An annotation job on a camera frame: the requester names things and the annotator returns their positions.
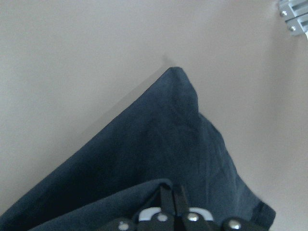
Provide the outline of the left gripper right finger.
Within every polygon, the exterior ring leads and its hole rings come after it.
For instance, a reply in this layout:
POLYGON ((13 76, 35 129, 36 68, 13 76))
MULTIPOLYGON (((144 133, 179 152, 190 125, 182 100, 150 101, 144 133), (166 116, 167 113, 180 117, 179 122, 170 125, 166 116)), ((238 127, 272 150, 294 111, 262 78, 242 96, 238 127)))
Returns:
POLYGON ((182 185, 176 184, 173 187, 173 197, 176 214, 186 214, 189 212, 189 203, 186 197, 185 189, 182 185))

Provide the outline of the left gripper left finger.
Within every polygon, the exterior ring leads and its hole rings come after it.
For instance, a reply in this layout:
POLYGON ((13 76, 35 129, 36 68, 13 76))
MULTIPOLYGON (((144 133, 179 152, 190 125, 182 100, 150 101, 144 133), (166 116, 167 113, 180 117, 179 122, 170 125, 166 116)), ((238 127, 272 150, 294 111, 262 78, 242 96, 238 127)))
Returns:
POLYGON ((160 185, 159 190, 161 211, 167 214, 176 214, 173 190, 168 185, 160 185))

